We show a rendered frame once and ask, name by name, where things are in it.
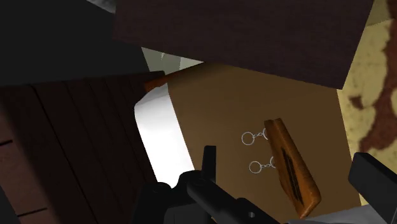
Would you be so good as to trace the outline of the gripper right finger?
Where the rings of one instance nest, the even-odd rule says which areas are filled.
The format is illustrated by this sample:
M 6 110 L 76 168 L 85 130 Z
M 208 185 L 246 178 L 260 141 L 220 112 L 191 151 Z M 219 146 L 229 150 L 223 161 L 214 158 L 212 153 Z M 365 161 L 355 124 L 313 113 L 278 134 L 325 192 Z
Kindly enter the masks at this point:
M 353 156 L 348 180 L 387 224 L 397 224 L 397 174 L 369 153 Z

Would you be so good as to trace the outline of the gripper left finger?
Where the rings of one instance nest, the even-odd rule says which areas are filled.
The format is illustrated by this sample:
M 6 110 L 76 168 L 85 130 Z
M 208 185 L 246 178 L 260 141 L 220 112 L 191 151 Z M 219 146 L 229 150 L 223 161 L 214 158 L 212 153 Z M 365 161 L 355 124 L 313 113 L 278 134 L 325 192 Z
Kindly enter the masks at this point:
M 186 171 L 172 188 L 144 185 L 133 224 L 280 224 L 245 198 L 233 198 L 216 182 L 216 147 L 205 146 L 201 170 Z

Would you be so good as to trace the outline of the orange wooden key holder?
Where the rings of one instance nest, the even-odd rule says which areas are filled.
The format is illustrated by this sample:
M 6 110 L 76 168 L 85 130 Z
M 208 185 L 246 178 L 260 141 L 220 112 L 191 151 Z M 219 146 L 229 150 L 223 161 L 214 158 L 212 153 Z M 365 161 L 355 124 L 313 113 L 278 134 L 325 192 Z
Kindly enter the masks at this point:
M 281 187 L 299 218 L 306 218 L 320 203 L 321 194 L 283 120 L 266 120 L 261 132 L 245 132 L 241 135 L 241 141 L 250 146 L 260 136 L 268 141 L 272 156 L 267 164 L 250 162 L 250 173 L 259 174 L 265 168 L 275 169 Z

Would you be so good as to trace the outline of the brown wooden table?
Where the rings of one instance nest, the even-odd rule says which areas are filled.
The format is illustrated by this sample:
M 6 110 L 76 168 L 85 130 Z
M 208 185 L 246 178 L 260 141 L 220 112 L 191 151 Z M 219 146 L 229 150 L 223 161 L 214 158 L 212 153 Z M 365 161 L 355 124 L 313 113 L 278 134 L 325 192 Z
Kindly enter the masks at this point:
M 259 133 L 266 120 L 280 118 L 321 192 L 312 215 L 359 206 L 335 89 L 209 63 L 179 71 L 168 87 L 194 167 L 202 166 L 204 146 L 215 146 L 216 182 L 233 197 L 281 223 L 297 218 L 277 171 L 259 168 L 272 155 Z

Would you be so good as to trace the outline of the dark brown planked wooden furniture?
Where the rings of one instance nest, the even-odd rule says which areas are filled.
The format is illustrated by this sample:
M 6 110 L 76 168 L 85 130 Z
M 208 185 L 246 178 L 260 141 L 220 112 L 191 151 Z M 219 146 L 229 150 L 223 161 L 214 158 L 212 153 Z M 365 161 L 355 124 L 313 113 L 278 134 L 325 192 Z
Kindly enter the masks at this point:
M 134 106 L 163 75 L 0 88 L 0 186 L 20 224 L 130 224 L 156 180 Z

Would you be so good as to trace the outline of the dark brown robot stand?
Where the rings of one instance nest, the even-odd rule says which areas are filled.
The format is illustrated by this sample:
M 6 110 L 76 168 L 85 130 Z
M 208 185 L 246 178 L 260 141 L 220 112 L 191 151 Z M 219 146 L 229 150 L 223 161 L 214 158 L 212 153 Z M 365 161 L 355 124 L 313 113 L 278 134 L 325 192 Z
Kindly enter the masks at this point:
M 126 43 L 342 88 L 373 0 L 118 0 Z

